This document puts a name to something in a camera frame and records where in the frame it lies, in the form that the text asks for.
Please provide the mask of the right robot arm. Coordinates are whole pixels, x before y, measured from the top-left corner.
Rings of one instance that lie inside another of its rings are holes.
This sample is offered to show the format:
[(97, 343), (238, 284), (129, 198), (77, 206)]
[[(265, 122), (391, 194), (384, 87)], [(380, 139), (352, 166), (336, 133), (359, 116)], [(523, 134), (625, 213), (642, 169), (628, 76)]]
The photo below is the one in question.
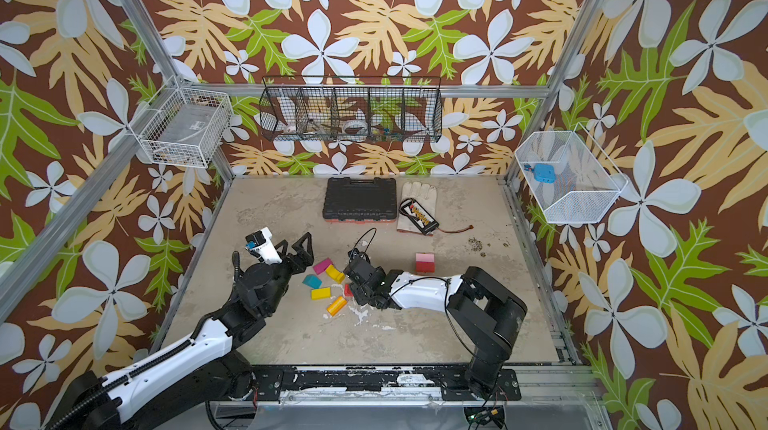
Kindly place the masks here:
[(375, 267), (356, 248), (348, 256), (344, 274), (358, 304), (379, 310), (443, 313), (450, 326), (459, 327), (474, 345), (465, 372), (469, 390), (482, 398), (495, 392), (501, 368), (512, 354), (528, 312), (520, 297), (477, 266), (450, 277), (417, 276)]

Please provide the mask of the red rectangular wood block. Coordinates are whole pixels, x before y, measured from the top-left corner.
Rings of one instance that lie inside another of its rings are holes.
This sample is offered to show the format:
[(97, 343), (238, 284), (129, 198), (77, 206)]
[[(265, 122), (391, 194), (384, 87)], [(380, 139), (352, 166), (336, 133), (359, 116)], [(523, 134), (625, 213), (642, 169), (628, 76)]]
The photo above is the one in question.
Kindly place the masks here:
[(430, 260), (417, 260), (415, 262), (415, 271), (419, 274), (432, 274), (436, 270), (435, 262)]

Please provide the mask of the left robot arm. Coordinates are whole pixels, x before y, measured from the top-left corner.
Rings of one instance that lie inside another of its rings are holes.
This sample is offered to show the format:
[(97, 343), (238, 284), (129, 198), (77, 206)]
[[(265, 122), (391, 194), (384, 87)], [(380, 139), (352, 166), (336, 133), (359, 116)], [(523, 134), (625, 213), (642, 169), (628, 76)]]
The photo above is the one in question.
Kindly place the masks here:
[(137, 363), (102, 377), (88, 371), (65, 390), (49, 429), (154, 429), (205, 402), (246, 396), (252, 366), (238, 349), (277, 310), (292, 276), (314, 263), (312, 236), (272, 244), (266, 231), (246, 239), (257, 263), (232, 255), (231, 292), (194, 330)]

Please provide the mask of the pink wood block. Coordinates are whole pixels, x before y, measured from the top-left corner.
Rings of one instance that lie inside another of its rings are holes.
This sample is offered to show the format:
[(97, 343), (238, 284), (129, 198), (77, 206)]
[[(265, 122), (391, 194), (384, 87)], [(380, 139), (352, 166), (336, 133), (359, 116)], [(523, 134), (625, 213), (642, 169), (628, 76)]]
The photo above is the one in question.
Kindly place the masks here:
[(435, 256), (432, 253), (416, 253), (415, 261), (417, 263), (434, 263)]

